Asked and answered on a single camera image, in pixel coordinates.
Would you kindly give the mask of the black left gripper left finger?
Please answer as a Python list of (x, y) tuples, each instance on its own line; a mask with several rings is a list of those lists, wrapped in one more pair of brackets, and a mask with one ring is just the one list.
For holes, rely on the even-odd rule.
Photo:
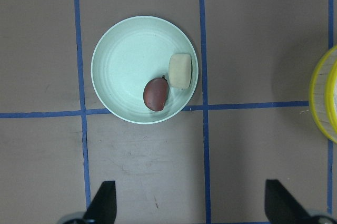
[(83, 215), (86, 223), (114, 223), (116, 220), (115, 181), (102, 182), (94, 199)]

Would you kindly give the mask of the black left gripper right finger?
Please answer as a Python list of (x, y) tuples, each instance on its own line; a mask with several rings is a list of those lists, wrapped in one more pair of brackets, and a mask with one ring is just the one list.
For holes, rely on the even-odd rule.
[(264, 211), (270, 223), (313, 223), (309, 213), (276, 179), (265, 182)]

